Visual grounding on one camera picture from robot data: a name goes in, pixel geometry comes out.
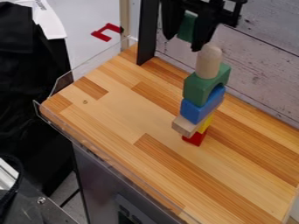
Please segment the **yellow block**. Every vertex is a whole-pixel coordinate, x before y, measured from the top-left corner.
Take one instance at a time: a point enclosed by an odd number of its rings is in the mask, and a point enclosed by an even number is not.
[[[206,119],[205,122],[203,122],[203,124],[201,124],[198,128],[198,132],[200,134],[203,134],[206,129],[210,126],[211,122],[212,122],[212,117],[213,117],[214,113],[212,113],[211,115],[209,115]]]

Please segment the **green block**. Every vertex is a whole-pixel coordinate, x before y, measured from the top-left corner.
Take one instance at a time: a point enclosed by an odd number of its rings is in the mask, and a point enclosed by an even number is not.
[[[182,39],[182,40],[187,41],[189,43],[192,42],[192,40],[193,40],[193,27],[194,27],[195,19],[196,19],[196,17],[189,14],[189,13],[184,14],[183,22],[180,25],[178,33],[177,33],[177,37],[179,39]]]
[[[201,79],[192,73],[184,80],[183,97],[198,107],[204,106],[210,93],[218,84],[223,86],[227,84],[231,70],[230,66],[222,63],[218,75],[210,80]]]

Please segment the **wooden block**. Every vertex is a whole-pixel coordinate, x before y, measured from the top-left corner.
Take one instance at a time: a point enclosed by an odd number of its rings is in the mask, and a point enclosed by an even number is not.
[[[187,99],[183,99],[181,103],[180,114],[193,124],[202,122],[209,114],[213,112],[223,101],[226,88],[217,86],[209,95],[206,104],[202,107],[195,106]]]
[[[214,114],[210,114],[205,121],[198,127],[198,133],[203,134],[212,123]]]
[[[193,124],[181,115],[177,116],[172,122],[172,128],[184,137],[192,137],[198,130],[199,124]]]
[[[222,61],[222,51],[216,45],[207,43],[198,52],[195,74],[202,79],[214,79]]]
[[[182,139],[184,141],[186,141],[187,143],[194,144],[196,146],[200,146],[201,143],[204,141],[206,132],[207,132],[207,130],[203,134],[200,134],[199,132],[195,132],[195,134],[191,138],[182,136]]]
[[[184,80],[183,97],[198,107],[204,106],[209,94],[216,86],[227,84],[230,72],[231,67],[222,63],[218,75],[214,79],[202,79],[192,73]]]

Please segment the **wood grain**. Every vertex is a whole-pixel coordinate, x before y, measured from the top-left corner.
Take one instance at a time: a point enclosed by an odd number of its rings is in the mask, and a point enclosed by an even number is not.
[[[299,184],[298,130],[226,94],[205,141],[190,145],[171,128],[188,74],[135,60],[127,49],[41,112],[188,223],[282,223]]]
[[[87,93],[95,100],[99,100],[103,95],[107,94],[108,91],[93,82],[86,77],[82,77],[74,83],[74,86]]]

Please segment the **white paper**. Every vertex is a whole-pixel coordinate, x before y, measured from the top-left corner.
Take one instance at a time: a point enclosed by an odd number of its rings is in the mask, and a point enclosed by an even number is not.
[[[48,39],[66,38],[66,30],[55,11],[46,0],[35,0],[33,20],[40,25]]]

